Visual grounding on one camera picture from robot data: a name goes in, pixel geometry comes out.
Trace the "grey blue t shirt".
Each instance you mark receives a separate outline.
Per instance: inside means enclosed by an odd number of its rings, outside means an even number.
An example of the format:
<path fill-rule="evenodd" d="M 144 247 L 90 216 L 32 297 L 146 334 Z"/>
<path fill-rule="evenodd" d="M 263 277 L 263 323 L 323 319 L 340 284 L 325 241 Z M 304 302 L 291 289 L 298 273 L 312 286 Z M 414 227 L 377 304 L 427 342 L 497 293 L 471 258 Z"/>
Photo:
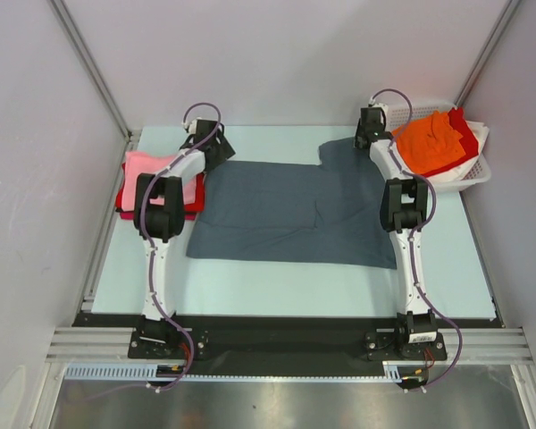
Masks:
<path fill-rule="evenodd" d="M 213 170 L 187 256 L 395 268 L 377 166 L 349 139 L 321 144 L 318 155 L 319 164 L 228 161 Z"/>

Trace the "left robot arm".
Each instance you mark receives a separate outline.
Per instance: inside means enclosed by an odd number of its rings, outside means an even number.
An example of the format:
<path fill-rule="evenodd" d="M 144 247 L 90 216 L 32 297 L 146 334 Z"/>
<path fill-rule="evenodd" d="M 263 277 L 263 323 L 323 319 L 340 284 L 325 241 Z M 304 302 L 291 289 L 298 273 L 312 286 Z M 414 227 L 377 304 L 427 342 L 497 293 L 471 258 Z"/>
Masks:
<path fill-rule="evenodd" d="M 185 126 L 188 137 L 162 167 L 141 173 L 136 182 L 134 226 L 143 239 L 147 262 L 147 294 L 134 329 L 129 358 L 173 358 L 191 338 L 174 320 L 174 298 L 168 292 L 169 251 L 185 226 L 184 187 L 235 155 L 218 120 L 197 118 Z"/>

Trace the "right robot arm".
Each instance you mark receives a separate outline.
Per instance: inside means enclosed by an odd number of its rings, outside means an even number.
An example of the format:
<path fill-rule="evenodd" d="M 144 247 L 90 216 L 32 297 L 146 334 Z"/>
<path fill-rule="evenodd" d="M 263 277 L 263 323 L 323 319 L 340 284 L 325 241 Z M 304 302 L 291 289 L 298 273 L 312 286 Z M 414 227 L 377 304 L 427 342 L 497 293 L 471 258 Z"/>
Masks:
<path fill-rule="evenodd" d="M 387 107 L 370 103 L 360 110 L 354 147 L 366 151 L 385 180 L 380 207 L 380 224 L 393 247 L 401 303 L 394 332 L 373 334 L 367 340 L 369 356 L 383 349 L 387 358 L 424 359 L 429 365 L 448 357 L 436 313 L 425 301 L 422 261 L 422 227 L 432 219 L 428 213 L 431 189 L 411 173 L 398 153 L 387 128 Z"/>

